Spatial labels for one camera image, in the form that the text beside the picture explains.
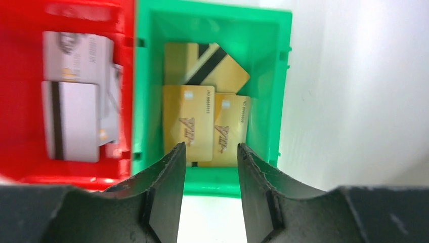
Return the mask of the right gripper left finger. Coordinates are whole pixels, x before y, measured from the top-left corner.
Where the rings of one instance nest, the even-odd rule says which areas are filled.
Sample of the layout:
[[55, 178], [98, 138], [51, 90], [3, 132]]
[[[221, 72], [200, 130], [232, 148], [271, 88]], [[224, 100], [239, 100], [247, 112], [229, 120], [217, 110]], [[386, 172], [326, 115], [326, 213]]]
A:
[[186, 146], [102, 192], [1, 186], [1, 242], [176, 242]]

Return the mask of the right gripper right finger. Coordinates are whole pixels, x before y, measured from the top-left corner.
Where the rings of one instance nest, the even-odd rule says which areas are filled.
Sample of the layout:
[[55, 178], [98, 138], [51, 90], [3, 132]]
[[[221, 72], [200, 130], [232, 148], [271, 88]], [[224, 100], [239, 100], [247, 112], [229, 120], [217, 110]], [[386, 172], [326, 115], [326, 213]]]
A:
[[428, 188], [340, 186], [325, 192], [237, 148], [248, 242], [428, 242]]

